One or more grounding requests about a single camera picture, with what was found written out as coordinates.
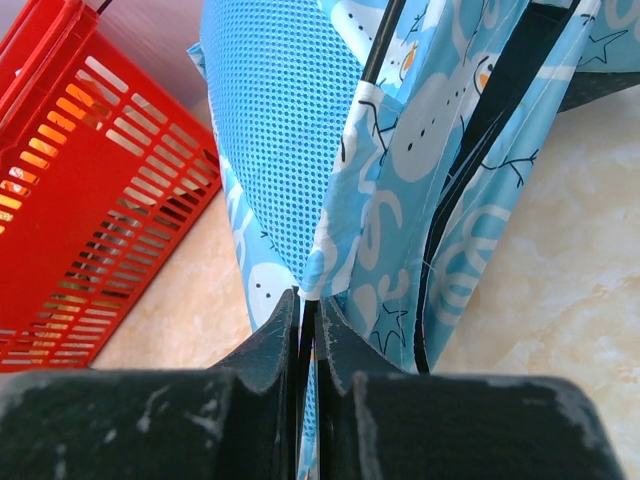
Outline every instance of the mesh panel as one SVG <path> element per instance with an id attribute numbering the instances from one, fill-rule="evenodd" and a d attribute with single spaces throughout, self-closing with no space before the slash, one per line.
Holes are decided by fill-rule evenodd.
<path id="1" fill-rule="evenodd" d="M 201 44 L 221 151 L 300 280 L 362 68 L 315 0 L 209 0 Z"/>

